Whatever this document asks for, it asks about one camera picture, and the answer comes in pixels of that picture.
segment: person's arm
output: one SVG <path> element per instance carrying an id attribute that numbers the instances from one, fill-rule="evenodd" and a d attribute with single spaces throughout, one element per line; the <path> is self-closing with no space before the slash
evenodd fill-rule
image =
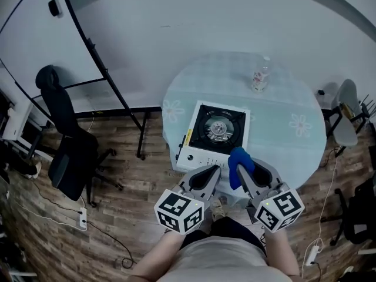
<path id="1" fill-rule="evenodd" d="M 155 282 L 170 268 L 185 235 L 170 231 L 135 265 L 127 282 Z"/>
<path id="2" fill-rule="evenodd" d="M 293 282 L 302 282 L 299 265 L 288 243 L 284 229 L 275 233 L 265 230 L 266 252 L 269 266 L 279 269 L 289 276 Z"/>

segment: white flower print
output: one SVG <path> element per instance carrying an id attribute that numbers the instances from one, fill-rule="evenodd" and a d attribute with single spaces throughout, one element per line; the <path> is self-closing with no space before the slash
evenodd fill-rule
<path id="1" fill-rule="evenodd" d="M 184 114 L 184 109 L 178 108 L 180 100 L 175 100 L 170 103 L 168 100 L 163 101 L 162 117 L 163 120 L 168 120 L 171 123 L 177 122 L 177 116 Z"/>
<path id="2" fill-rule="evenodd" d="M 241 109 L 244 109 L 244 110 L 249 110 L 249 108 L 248 108 L 248 107 L 246 107 L 246 106 L 242 106 L 242 107 L 241 107 Z M 250 121 L 250 122 L 252 122 L 252 121 L 255 121 L 255 120 L 256 120 L 256 117 L 255 117 L 255 115 L 254 115 L 254 114 L 252 114 L 252 111 L 251 111 L 251 110 L 249 110 L 249 112 L 251 113 L 251 115 L 249 116 L 249 121 Z"/>
<path id="3" fill-rule="evenodd" d="M 291 117 L 293 118 L 293 121 L 290 121 L 288 125 L 296 129 L 296 136 L 310 137 L 310 132 L 308 130 L 312 128 L 312 125 L 305 122 L 305 115 L 298 116 L 296 114 L 291 114 Z"/>

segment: white t-shirt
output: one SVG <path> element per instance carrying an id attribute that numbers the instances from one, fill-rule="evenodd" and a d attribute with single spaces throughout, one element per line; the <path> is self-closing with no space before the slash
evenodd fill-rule
<path id="1" fill-rule="evenodd" d="M 291 282 L 266 263 L 265 254 L 242 240 L 211 236 L 196 241 L 177 254 L 158 282 Z"/>

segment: white cable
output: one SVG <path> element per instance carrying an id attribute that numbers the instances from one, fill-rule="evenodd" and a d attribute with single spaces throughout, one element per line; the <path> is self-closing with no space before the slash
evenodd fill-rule
<path id="1" fill-rule="evenodd" d="M 35 216 L 38 216 L 38 217 L 40 217 L 40 218 L 42 218 L 42 219 L 49 219 L 49 220 L 52 220 L 54 223 L 62 224 L 62 225 L 64 225 L 64 226 L 69 226 L 69 227 L 72 227 L 72 228 L 77 229 L 77 230 L 79 230 L 79 231 L 87 231 L 87 230 L 88 230 L 87 227 L 86 227 L 86 229 L 83 230 L 83 229 L 79 229 L 79 228 L 77 228 L 77 227 L 75 227 L 75 226 L 72 226 L 71 224 L 67 224 L 67 223 L 59 223 L 59 222 L 57 222 L 56 220 L 51 219 L 51 218 L 49 218 L 49 217 L 43 217 L 43 216 L 40 216 L 40 215 L 34 213 L 33 211 L 30 211 L 29 209 L 23 207 L 23 206 L 20 205 L 16 200 L 14 200 L 14 202 L 15 202 L 18 206 L 20 206 L 21 208 L 25 209 L 26 211 L 28 211 L 28 212 L 30 212 L 30 213 L 34 214 Z"/>
<path id="2" fill-rule="evenodd" d="M 308 248 L 316 241 L 316 246 L 318 244 L 319 241 L 321 241 L 321 250 L 318 251 L 317 253 L 321 253 L 324 249 L 324 242 L 321 238 L 321 218 L 323 217 L 323 213 L 324 213 L 324 209 L 325 209 L 325 205 L 327 203 L 327 199 L 328 199 L 328 196 L 329 196 L 329 193 L 330 193 L 330 190 L 331 190 L 331 186 L 333 185 L 333 181 L 334 181 L 334 175 L 335 175 L 335 169 L 337 168 L 337 161 L 338 161 L 338 158 L 336 157 L 335 158 L 335 165 L 334 165 L 334 169 L 333 169 L 333 175 L 331 177 L 331 182 L 330 182 L 330 185 L 329 185 L 329 189 L 328 189 L 328 192 L 327 192 L 327 195 L 325 197 L 325 200 L 324 200 L 324 204 L 323 204 L 323 209 L 321 210 L 321 214 L 320 214 L 320 219 L 318 220 L 318 229 L 319 229 L 319 232 L 318 232 L 318 237 L 313 240 L 308 246 L 307 248 L 305 249 L 305 253 L 304 253 L 304 258 L 303 258 L 303 263 L 301 265 L 301 278 L 303 279 L 303 276 L 304 276 L 304 263 L 306 262 L 306 256 L 307 256 L 307 251 L 308 251 Z"/>
<path id="3" fill-rule="evenodd" d="M 82 196 L 80 196 L 81 200 L 82 200 L 82 203 L 83 203 L 83 208 L 86 208 L 85 206 L 85 201 L 83 200 Z"/>
<path id="4" fill-rule="evenodd" d="M 95 119 L 95 117 L 93 117 L 93 121 L 92 121 L 92 123 L 91 123 L 90 126 L 89 126 L 88 132 L 90 132 L 90 129 L 92 128 L 92 125 L 93 125 L 94 119 Z"/>

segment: shoe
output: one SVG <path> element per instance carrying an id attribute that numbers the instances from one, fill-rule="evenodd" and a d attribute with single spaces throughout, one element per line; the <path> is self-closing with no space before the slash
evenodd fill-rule
<path id="1" fill-rule="evenodd" d="M 213 221 L 217 221 L 218 219 L 222 219 L 226 216 L 224 213 L 222 203 L 219 199 L 212 198 L 210 202 L 210 210 L 211 210 L 211 217 Z"/>
<path id="2" fill-rule="evenodd" d="M 39 172 L 41 172 L 42 169 L 42 162 L 38 162 L 36 165 L 36 173 L 32 175 L 34 179 L 36 179 L 39 176 Z"/>

